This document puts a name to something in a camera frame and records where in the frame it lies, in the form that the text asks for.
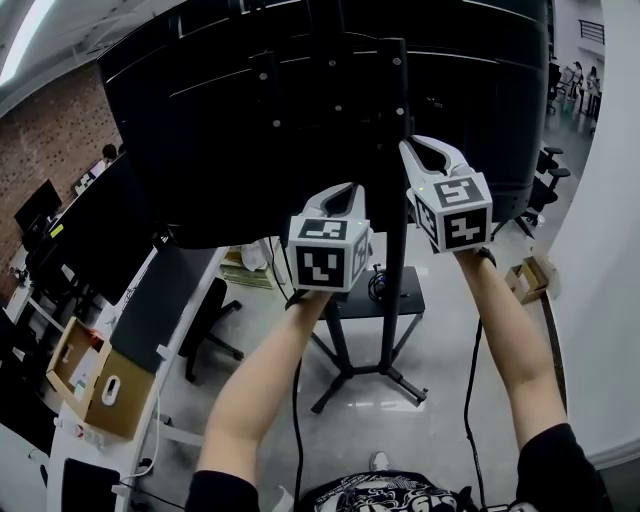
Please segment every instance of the black sleeve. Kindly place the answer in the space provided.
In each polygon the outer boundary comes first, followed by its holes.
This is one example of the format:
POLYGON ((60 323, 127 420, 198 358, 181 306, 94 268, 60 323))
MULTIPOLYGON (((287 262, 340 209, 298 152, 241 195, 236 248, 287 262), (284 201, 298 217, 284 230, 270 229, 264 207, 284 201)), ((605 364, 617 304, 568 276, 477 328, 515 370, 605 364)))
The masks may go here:
POLYGON ((598 473, 567 423, 545 430, 522 448, 516 496, 539 512, 604 510, 598 473))
POLYGON ((198 471, 191 480, 184 509, 186 512, 258 512, 258 491, 237 476, 217 471, 198 471))

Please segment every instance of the brick wall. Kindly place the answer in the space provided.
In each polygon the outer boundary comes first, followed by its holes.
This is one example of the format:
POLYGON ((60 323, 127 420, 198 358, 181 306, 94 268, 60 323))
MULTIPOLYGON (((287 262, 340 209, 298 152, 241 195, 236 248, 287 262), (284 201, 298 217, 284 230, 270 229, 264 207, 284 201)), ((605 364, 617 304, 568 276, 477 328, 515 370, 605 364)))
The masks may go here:
POLYGON ((16 287, 8 274, 21 236, 13 215, 47 178, 69 204, 73 183, 102 147, 120 142, 94 65, 50 83, 0 119, 0 304, 16 287))

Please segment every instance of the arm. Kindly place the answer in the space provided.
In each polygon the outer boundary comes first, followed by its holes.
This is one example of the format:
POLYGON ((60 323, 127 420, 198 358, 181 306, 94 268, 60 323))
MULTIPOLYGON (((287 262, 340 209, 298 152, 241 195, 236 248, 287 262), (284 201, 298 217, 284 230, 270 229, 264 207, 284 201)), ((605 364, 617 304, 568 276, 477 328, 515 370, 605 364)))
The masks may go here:
POLYGON ((520 449, 567 422, 549 344, 491 262, 455 253, 475 299, 493 360, 507 389, 520 449))
POLYGON ((198 470, 255 485, 258 447, 271 426, 330 294, 311 292, 289 308, 225 384, 211 411, 198 470))

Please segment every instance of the computer monitor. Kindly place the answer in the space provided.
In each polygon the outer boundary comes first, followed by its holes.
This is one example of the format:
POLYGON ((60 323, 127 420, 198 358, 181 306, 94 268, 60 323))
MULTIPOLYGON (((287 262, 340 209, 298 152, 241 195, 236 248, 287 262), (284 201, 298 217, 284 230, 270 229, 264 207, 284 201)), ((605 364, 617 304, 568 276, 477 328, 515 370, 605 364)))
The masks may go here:
POLYGON ((51 229, 61 260, 116 304, 153 247, 149 203, 126 154, 79 196, 51 229))
POLYGON ((60 206, 62 201, 51 180, 47 180, 27 199, 14 218, 22 231, 26 232, 38 217, 52 217, 60 206))
POLYGON ((378 38, 406 41, 415 134, 457 147, 484 173, 494 221, 525 211, 547 96, 543 2, 342 0, 344 37, 331 49, 341 57, 330 68, 309 5, 335 4, 184 2, 100 57, 122 140, 174 242, 280 234, 309 197, 348 181, 365 186, 372 228, 387 231, 388 183, 399 178, 376 139, 386 101, 378 38), (263 101, 252 66, 271 51, 278 93, 263 101))

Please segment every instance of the floor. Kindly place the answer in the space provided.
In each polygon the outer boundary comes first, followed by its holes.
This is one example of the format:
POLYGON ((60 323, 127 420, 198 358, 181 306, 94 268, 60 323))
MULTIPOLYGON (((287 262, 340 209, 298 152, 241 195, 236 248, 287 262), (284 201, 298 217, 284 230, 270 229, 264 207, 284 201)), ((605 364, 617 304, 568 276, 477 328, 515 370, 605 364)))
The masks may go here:
MULTIPOLYGON (((501 273, 518 264, 531 251, 546 252, 553 243, 571 205, 584 171, 590 147, 586 121, 559 105, 549 116, 541 147, 559 146, 559 158, 572 176, 556 189, 559 199, 544 210, 544 222, 534 228, 536 240, 524 236, 514 222, 508 223, 491 244, 501 273)), ((541 178, 550 181, 550 176, 541 178)), ((370 264, 384 262, 385 235, 374 237, 370 264)), ((418 471, 442 487, 458 491, 478 487, 471 449, 463 424, 463 407, 471 363, 477 311, 457 263, 450 255, 432 254, 423 234, 409 227, 406 265, 418 270, 426 303, 423 320, 396 361, 396 368, 418 388, 429 390, 427 400, 416 407, 390 380, 360 376, 349 381, 329 402, 321 415, 310 408, 324 393, 337 370, 328 358, 310 344, 303 360, 299 385, 300 427, 305 448, 303 489, 351 473, 366 471, 372 452, 384 450, 394 468, 418 471)), ((228 316, 214 333, 234 347, 251 353, 283 311, 284 299, 277 290, 229 285, 227 299, 237 299, 243 309, 228 316)), ((527 306, 546 336, 539 302, 527 306)), ((412 317, 398 321, 396 340, 412 317)), ((375 364, 380 357, 382 320, 351 320, 343 324, 354 365, 375 364)), ((315 332, 330 345, 326 325, 315 332)), ((174 364, 161 397, 161 412, 173 418, 176 427, 195 433, 206 421, 222 386, 237 364, 211 344, 203 344, 196 362, 197 381, 184 379, 185 361, 174 364)), ((297 449, 287 398, 261 448, 258 475, 261 510, 270 511, 280 500, 280 486, 293 492, 297 449)), ((471 402, 470 422, 478 446, 487 503, 510 503, 515 497, 518 450, 511 424, 509 403, 486 343, 482 343, 471 402)), ((143 456, 152 457, 155 429, 150 428, 143 456)), ((153 473, 140 479, 140 486, 164 499, 183 505, 199 449, 161 440, 153 473)), ((141 494, 153 510, 175 508, 141 494)))

